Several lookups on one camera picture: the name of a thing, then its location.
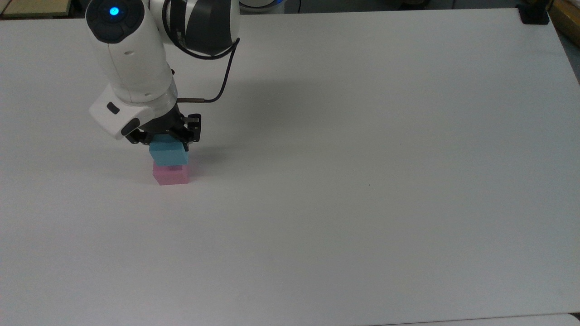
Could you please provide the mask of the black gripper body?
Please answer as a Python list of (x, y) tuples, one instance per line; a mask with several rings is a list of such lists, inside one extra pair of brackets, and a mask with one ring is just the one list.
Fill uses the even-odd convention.
[(179, 106), (174, 105), (168, 113), (139, 126), (139, 129), (150, 133), (150, 142), (153, 140), (153, 136), (157, 134), (168, 134), (172, 136), (172, 138), (181, 142), (179, 132), (180, 128), (183, 126), (183, 122), (180, 118), (181, 115)]

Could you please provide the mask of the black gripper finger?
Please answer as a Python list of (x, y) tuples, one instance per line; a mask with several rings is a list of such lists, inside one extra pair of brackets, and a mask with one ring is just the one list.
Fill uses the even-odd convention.
[(146, 131), (142, 131), (140, 129), (135, 129), (132, 132), (128, 133), (125, 136), (125, 139), (127, 139), (130, 143), (132, 144), (143, 144), (145, 146), (149, 146), (150, 144), (150, 133), (146, 132)]
[(183, 126), (180, 128), (180, 137), (184, 150), (189, 152), (189, 145), (200, 141), (202, 132), (201, 114), (189, 114), (187, 117), (180, 116)]

